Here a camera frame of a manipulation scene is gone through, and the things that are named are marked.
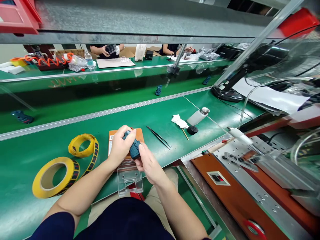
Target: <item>black shirt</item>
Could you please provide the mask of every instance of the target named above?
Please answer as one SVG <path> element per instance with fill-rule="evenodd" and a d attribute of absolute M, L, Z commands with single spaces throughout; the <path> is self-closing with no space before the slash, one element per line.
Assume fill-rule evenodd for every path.
<path fill-rule="evenodd" d="M 103 47 L 104 45 L 107 45 L 107 44 L 96 44 L 96 45 L 90 45 L 90 46 Z M 119 55 L 117 55 L 116 52 L 111 53 L 110 57 L 106 57 L 104 54 L 99 55 L 99 59 L 110 59 L 110 58 L 118 58 L 118 57 Z"/>
<path fill-rule="evenodd" d="M 168 44 L 168 49 L 169 49 L 170 51 L 172 51 L 172 52 L 177 51 L 179 45 L 180 45 L 180 44 Z M 160 49 L 160 51 L 159 51 L 159 54 L 162 55 L 162 56 L 166 56 L 166 54 L 163 52 L 162 48 L 163 48 L 163 45 L 162 45 L 162 47 L 161 47 L 161 49 Z"/>

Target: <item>dark blue component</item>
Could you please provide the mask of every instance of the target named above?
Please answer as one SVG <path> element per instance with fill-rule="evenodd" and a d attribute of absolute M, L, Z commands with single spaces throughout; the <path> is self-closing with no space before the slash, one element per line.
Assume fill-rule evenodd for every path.
<path fill-rule="evenodd" d="M 210 79 L 211 79 L 211 76 L 208 76 L 208 77 L 202 82 L 202 84 L 203 84 L 203 85 L 207 85 Z"/>
<path fill-rule="evenodd" d="M 160 94 L 161 94 L 161 89 L 162 89 L 162 85 L 159 85 L 158 88 L 157 88 L 157 90 L 156 90 L 156 92 L 155 92 L 155 95 L 160 96 Z"/>
<path fill-rule="evenodd" d="M 125 140 L 129 134 L 130 134 L 130 131 L 126 131 L 122 139 Z M 130 156 L 132 157 L 132 159 L 137 159 L 140 157 L 139 145 L 140 145 L 140 141 L 137 141 L 136 139 L 134 139 L 134 142 L 130 147 Z"/>
<path fill-rule="evenodd" d="M 12 116 L 15 116 L 19 122 L 22 122 L 24 124 L 29 124 L 33 122 L 33 117 L 29 115 L 25 115 L 23 111 L 14 111 L 11 113 Z"/>

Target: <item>yellow tape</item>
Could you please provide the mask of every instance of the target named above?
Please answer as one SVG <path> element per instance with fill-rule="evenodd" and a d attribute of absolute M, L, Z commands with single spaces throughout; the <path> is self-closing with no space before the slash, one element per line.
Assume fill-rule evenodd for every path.
<path fill-rule="evenodd" d="M 79 151 L 80 145 L 87 140 L 90 141 L 90 145 L 85 150 Z M 88 157 L 93 154 L 90 164 L 80 178 L 91 172 L 99 153 L 99 143 L 93 135 L 81 134 L 76 136 L 70 142 L 68 150 L 73 156 L 79 158 Z M 57 186 L 53 186 L 53 176 L 62 166 L 66 166 L 67 168 L 66 175 Z M 32 184 L 33 195 L 37 198 L 49 198 L 59 195 L 65 192 L 78 180 L 79 173 L 80 165 L 77 161 L 67 157 L 55 158 L 44 165 L 34 178 Z"/>

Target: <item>metal shelf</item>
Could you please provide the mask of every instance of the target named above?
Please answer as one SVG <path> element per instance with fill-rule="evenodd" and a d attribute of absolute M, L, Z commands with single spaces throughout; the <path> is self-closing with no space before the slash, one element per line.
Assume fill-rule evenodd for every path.
<path fill-rule="evenodd" d="M 184 0 L 36 0 L 35 6 L 40 35 L 0 34 L 0 43 L 240 43 L 272 20 Z"/>

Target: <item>white bottle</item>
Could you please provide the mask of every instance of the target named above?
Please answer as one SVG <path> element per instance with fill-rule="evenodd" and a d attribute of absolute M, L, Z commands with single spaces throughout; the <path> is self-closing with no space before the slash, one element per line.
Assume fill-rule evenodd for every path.
<path fill-rule="evenodd" d="M 88 52 L 87 49 L 84 49 L 84 58 L 87 60 L 88 68 L 89 68 L 90 70 L 93 70 L 93 69 L 94 69 L 94 63 L 93 63 L 93 60 L 92 60 L 92 56 L 91 56 L 91 54 Z"/>
<path fill-rule="evenodd" d="M 192 114 L 191 117 L 188 118 L 187 122 L 191 124 L 191 126 L 197 125 L 199 122 L 201 122 L 202 119 L 204 119 L 206 116 L 208 116 L 208 113 L 210 110 L 208 108 L 201 108 L 200 110 L 196 111 L 194 114 Z"/>

